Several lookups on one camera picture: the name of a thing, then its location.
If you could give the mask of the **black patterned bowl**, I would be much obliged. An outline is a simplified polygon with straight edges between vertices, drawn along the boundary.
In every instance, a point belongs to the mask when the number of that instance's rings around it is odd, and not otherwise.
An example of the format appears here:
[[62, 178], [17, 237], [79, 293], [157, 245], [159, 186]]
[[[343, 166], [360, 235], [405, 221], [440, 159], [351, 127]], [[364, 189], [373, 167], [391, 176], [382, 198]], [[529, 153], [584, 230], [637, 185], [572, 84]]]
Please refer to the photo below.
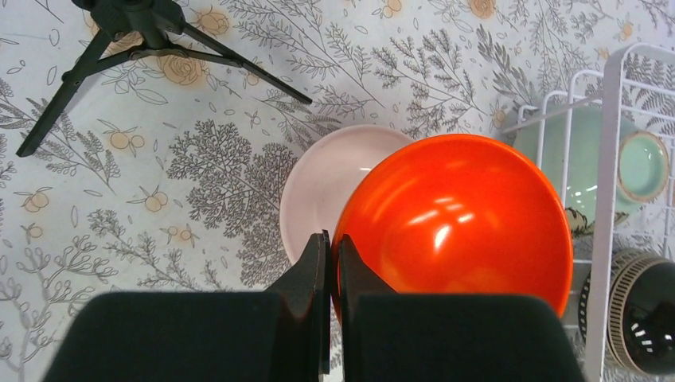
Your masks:
[[[674, 261], [654, 251], [593, 251], [579, 292], [577, 321], [586, 346], [584, 371], [601, 381], [605, 369], [640, 376], [674, 375]], [[591, 277], [603, 278], [599, 296]]]

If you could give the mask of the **orange bowl front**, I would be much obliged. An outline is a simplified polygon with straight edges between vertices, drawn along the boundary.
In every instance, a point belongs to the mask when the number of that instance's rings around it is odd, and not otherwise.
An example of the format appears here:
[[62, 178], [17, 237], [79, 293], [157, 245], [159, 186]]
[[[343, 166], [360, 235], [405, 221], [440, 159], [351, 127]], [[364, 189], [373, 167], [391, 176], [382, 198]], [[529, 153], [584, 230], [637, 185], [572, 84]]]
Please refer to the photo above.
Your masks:
[[476, 134], [424, 138], [354, 190], [334, 231], [397, 292], [525, 294], [562, 316], [573, 245], [554, 186], [527, 157]]

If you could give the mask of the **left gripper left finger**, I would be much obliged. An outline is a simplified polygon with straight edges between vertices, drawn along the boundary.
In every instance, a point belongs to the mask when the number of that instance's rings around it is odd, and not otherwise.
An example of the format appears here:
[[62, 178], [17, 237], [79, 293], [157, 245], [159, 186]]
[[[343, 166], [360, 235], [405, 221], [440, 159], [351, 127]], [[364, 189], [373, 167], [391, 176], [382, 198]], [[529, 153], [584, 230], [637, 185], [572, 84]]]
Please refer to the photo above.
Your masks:
[[330, 238], [262, 291], [110, 292], [77, 314], [47, 381], [320, 381], [330, 371]]

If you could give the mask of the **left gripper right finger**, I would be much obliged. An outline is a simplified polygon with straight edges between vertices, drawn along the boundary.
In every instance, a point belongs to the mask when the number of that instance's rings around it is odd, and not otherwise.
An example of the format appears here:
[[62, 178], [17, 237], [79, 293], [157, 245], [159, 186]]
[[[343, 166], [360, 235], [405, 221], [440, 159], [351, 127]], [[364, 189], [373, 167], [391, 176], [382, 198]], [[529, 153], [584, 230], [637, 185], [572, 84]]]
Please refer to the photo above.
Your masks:
[[399, 294], [337, 246], [347, 381], [581, 381], [560, 321], [513, 294]]

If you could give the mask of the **white pink bowl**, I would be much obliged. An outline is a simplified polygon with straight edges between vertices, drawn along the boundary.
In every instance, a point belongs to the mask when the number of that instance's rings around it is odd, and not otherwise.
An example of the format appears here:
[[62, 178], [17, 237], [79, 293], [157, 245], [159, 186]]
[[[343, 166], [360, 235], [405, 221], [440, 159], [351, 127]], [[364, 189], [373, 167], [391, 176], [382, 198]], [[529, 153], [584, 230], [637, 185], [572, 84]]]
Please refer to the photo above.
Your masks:
[[345, 203], [366, 175], [413, 139], [390, 127], [343, 127], [320, 138], [295, 163], [285, 182], [279, 210], [280, 235], [291, 264], [298, 262], [310, 235], [330, 235]]

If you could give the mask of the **pale green floral bowl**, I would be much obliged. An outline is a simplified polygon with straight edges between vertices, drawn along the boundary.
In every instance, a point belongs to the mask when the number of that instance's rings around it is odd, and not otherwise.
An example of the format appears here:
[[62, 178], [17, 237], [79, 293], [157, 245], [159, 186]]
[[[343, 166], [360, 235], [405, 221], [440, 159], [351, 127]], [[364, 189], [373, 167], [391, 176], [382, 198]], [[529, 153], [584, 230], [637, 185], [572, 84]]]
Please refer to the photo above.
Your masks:
[[[573, 238], [595, 230], [602, 112], [578, 107], [521, 128], [513, 146], [541, 169], [560, 197]], [[670, 171], [663, 141], [629, 119], [619, 120], [615, 223], [656, 199]]]

